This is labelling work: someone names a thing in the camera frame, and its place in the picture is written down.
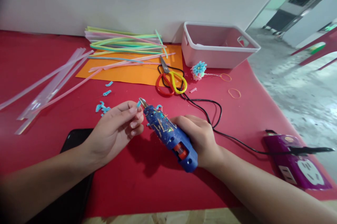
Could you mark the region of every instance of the glue gun nozzle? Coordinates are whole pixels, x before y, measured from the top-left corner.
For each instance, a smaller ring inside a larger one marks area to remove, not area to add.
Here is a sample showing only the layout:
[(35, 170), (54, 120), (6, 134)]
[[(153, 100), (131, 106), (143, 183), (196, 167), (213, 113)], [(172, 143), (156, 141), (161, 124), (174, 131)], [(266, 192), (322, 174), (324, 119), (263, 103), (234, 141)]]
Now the glue gun nozzle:
[(148, 104), (146, 103), (146, 101), (142, 98), (139, 98), (140, 103), (143, 105), (144, 108), (148, 107)]

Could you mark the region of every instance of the electrical cord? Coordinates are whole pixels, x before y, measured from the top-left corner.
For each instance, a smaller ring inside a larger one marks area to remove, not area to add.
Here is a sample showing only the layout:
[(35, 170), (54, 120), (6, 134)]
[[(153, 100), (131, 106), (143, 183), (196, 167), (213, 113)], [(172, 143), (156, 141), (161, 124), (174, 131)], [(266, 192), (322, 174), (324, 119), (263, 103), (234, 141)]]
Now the electrical cord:
[[(158, 65), (158, 71), (159, 71), (159, 73), (161, 74), (160, 66), (161, 66), (161, 65)], [(172, 69), (178, 70), (178, 71), (180, 71), (180, 72), (182, 73), (183, 77), (185, 76), (184, 71), (181, 70), (181, 69), (174, 68), (174, 67), (170, 67), (170, 66), (168, 66), (168, 68), (172, 68)], [(165, 84), (164, 77), (161, 77), (161, 80), (162, 80), (163, 84), (164, 84), (166, 87), (169, 88), (169, 86), (168, 86), (167, 84)], [(183, 83), (181, 83), (180, 88), (177, 88), (177, 90), (181, 91), (182, 89), (183, 89)], [(237, 138), (235, 138), (235, 137), (233, 137), (233, 136), (230, 136), (230, 135), (228, 135), (228, 134), (222, 133), (222, 132), (220, 132), (220, 131), (218, 131), (218, 130), (215, 129), (216, 126), (219, 124), (220, 119), (221, 119), (221, 117), (222, 117), (222, 106), (221, 106), (218, 102), (216, 102), (216, 101), (214, 101), (214, 100), (211, 100), (211, 99), (190, 99), (190, 98), (187, 96), (186, 92), (180, 94), (180, 96), (181, 96), (182, 99), (191, 102), (192, 104), (194, 104), (196, 107), (198, 107), (199, 109), (201, 109), (201, 110), (204, 112), (204, 114), (205, 114), (205, 116), (206, 116), (206, 118), (207, 118), (207, 122), (208, 122), (209, 124), (211, 124), (211, 126), (212, 126), (214, 132), (216, 132), (217, 134), (220, 134), (220, 135), (222, 135), (222, 136), (224, 136), (224, 137), (226, 137), (226, 138), (228, 138), (228, 139), (233, 139), (233, 140), (239, 142), (240, 144), (244, 145), (246, 148), (248, 148), (248, 149), (250, 149), (250, 150), (252, 150), (252, 151), (254, 151), (254, 152), (258, 153), (258, 154), (264, 154), (264, 155), (285, 155), (285, 154), (295, 154), (295, 155), (300, 155), (300, 154), (315, 154), (315, 153), (318, 153), (318, 152), (330, 152), (330, 151), (335, 151), (334, 149), (331, 149), (331, 148), (328, 148), (328, 147), (319, 147), (319, 148), (310, 148), (310, 147), (297, 148), (297, 147), (290, 147), (289, 149), (290, 149), (291, 151), (287, 151), (287, 152), (264, 152), (264, 151), (256, 150), (256, 149), (250, 147), (249, 145), (245, 144), (244, 142), (240, 141), (239, 139), (237, 139)], [(198, 104), (196, 104), (195, 101), (211, 102), (211, 103), (214, 103), (214, 104), (216, 104), (216, 105), (219, 106), (219, 108), (220, 108), (219, 118), (218, 118), (217, 122), (216, 122), (214, 125), (212, 125), (211, 120), (210, 120), (210, 117), (209, 117), (208, 113), (206, 112), (206, 110), (205, 110), (203, 107), (201, 107), (201, 106), (199, 106)]]

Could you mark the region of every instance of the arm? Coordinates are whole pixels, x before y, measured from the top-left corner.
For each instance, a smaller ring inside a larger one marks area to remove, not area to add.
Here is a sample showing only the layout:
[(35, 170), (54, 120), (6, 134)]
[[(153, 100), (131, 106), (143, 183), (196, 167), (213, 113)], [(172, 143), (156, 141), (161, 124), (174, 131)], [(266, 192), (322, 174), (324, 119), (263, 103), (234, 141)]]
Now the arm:
[(80, 146), (6, 176), (2, 197), (9, 218), (24, 223), (90, 173), (110, 162), (143, 132), (143, 112), (133, 101), (108, 111)]
[(220, 179), (261, 221), (337, 222), (337, 213), (314, 197), (217, 145), (212, 126), (205, 120), (186, 115), (172, 121), (190, 136), (199, 166)]

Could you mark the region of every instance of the blue glue gun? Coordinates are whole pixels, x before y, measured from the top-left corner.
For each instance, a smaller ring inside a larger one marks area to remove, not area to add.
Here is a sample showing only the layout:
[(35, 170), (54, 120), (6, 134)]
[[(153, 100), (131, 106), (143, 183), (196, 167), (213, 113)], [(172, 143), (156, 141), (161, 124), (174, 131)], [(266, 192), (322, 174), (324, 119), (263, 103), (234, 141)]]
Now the blue glue gun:
[(161, 142), (173, 151), (186, 172), (193, 172), (198, 166), (198, 154), (192, 147), (190, 138), (153, 105), (148, 105), (142, 98), (139, 100), (144, 107), (147, 122)]

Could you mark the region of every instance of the scissor handle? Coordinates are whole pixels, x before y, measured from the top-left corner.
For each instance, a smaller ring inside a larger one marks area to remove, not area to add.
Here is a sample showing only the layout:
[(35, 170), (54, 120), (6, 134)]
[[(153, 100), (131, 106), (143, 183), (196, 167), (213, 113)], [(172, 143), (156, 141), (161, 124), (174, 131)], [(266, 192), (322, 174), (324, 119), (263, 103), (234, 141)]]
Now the scissor handle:
[[(172, 77), (172, 85), (173, 85), (174, 91), (175, 91), (177, 94), (183, 94), (183, 93), (186, 91), (186, 89), (187, 89), (187, 82), (186, 82), (185, 78), (184, 78), (182, 75), (180, 75), (180, 74), (178, 74), (177, 72), (175, 72), (175, 71), (170, 71), (169, 74), (170, 74), (171, 77)], [(177, 90), (176, 82), (175, 82), (175, 80), (174, 80), (174, 75), (176, 75), (177, 77), (179, 77), (179, 78), (183, 81), (183, 83), (184, 83), (184, 89), (183, 89), (182, 91)]]
[[(161, 80), (161, 77), (163, 77), (165, 79), (165, 81), (168, 83), (169, 87), (170, 87), (170, 90), (171, 92), (170, 93), (167, 93), (167, 92), (163, 92), (159, 86), (159, 81)], [(156, 82), (156, 88), (157, 90), (164, 96), (173, 96), (174, 95), (174, 87), (172, 86), (171, 82), (167, 79), (166, 77), (166, 74), (160, 74), (160, 76), (158, 77), (157, 79), (157, 82)]]

